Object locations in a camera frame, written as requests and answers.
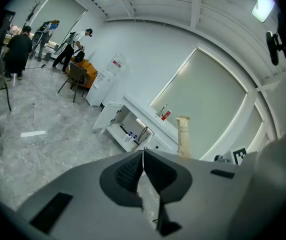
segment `black slot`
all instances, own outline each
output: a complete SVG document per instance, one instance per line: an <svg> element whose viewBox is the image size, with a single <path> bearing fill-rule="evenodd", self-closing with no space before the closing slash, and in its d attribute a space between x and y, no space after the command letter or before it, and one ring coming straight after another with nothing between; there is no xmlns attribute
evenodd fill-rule
<svg viewBox="0 0 286 240"><path fill-rule="evenodd" d="M219 169L211 170L210 173L217 175L217 176L227 178L227 179L233 179L233 177L235 175L235 173L233 173L233 172L228 172L228 171L219 170Z"/></svg>
<svg viewBox="0 0 286 240"><path fill-rule="evenodd" d="M30 222L38 230L49 233L73 196L58 193Z"/></svg>

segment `red bottle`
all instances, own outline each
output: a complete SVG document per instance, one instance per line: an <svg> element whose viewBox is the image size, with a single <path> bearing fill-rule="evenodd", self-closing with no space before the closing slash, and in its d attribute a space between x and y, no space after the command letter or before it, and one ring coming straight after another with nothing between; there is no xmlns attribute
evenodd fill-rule
<svg viewBox="0 0 286 240"><path fill-rule="evenodd" d="M162 117L161 119L164 121L165 119L167 119L167 117L171 114L171 110L168 110Z"/></svg>

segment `marble floor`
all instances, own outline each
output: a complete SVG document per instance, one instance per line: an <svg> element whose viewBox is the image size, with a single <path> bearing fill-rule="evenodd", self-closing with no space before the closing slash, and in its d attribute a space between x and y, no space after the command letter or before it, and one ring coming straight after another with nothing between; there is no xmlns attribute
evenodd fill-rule
<svg viewBox="0 0 286 240"><path fill-rule="evenodd" d="M0 201L14 210L67 170L125 152L108 132L92 130L101 109L89 106L88 91L82 97L79 88L73 103L75 87L67 83L57 93L67 76L51 69L52 61L42 64L33 58L22 80L6 82L11 112L6 91L0 91ZM158 198L146 175L138 192L149 200L144 207L151 223Z"/></svg>

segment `ceiling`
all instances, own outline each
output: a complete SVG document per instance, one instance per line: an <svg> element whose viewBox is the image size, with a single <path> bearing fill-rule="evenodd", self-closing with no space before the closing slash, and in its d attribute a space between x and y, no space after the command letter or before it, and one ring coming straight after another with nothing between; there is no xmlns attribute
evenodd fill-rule
<svg viewBox="0 0 286 240"><path fill-rule="evenodd" d="M258 86L286 71L271 63L265 34L276 33L278 9L265 22L252 15L257 0L82 0L95 5L105 21L155 21L194 32L236 59Z"/></svg>

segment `shelf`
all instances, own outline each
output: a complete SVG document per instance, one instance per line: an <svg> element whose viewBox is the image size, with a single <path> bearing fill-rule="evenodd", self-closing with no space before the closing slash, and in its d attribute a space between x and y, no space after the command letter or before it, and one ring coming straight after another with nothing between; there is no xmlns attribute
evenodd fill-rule
<svg viewBox="0 0 286 240"><path fill-rule="evenodd" d="M138 144L136 144L134 141L124 142L122 139L126 133L120 126L121 123L119 122L113 123L106 129L114 137L114 139L116 139L116 141L122 146L122 148L125 149L126 152L133 151L138 147Z"/></svg>

